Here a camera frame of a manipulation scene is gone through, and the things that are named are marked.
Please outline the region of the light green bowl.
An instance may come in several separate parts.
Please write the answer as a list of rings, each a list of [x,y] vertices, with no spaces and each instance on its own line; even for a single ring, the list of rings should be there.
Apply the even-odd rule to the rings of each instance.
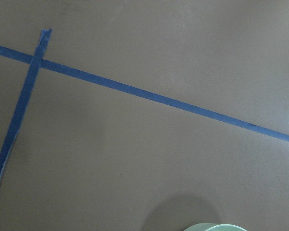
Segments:
[[[199,223],[184,231],[246,231],[246,229],[232,224]]]

